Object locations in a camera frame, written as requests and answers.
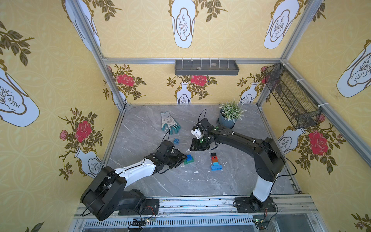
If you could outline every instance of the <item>gray marble surface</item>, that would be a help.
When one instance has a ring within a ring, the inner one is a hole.
[[[180,165],[164,174],[142,178],[125,190],[140,190],[145,196],[187,196],[187,195],[249,195],[258,177],[254,159],[231,146],[220,144],[213,151],[190,151],[192,127],[203,109],[206,118],[214,126],[219,117],[219,105],[143,105],[129,106],[122,121],[108,165],[112,168],[125,167],[143,159],[161,143],[165,132],[161,130],[161,112],[169,111],[181,125],[179,134],[170,136],[180,140],[175,145],[184,154],[191,154],[194,162]],[[242,120],[236,122],[233,130],[254,138],[264,139],[268,133],[257,111],[256,105],[243,105],[246,110]],[[210,153],[215,152],[221,171],[211,171]],[[286,177],[278,178],[272,194],[293,194]]]

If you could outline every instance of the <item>red lego brick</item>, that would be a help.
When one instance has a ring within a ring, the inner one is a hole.
[[[218,162],[218,157],[216,157],[216,156],[211,156],[211,161],[212,161],[213,163]]]

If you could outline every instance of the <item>gray flower pot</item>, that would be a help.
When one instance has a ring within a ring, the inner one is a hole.
[[[218,118],[218,124],[223,125],[225,127],[228,127],[229,129],[232,129],[234,127],[233,120],[228,120],[223,116],[223,110],[220,109],[219,118]]]

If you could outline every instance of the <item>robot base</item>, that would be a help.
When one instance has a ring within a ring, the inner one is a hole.
[[[152,210],[146,208],[146,206],[150,206],[150,207],[152,207],[153,212],[157,215],[158,214],[158,206],[159,206],[159,204],[160,204],[160,201],[158,199],[146,199],[145,200],[144,210],[140,214],[141,215],[152,215]],[[122,216],[122,215],[138,215],[137,212],[135,212],[135,211],[133,211],[131,209],[119,210],[118,211],[118,214],[120,216]]]
[[[264,213],[265,209],[269,213],[274,213],[276,211],[271,197],[268,197],[265,202],[261,202],[251,194],[250,197],[236,197],[234,200],[234,206],[239,213]]]

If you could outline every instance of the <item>zip tie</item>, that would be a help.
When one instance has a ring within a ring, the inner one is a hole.
[[[326,105],[326,104],[328,104],[328,102],[320,104],[320,105],[318,105],[318,107],[321,107],[321,106]]]

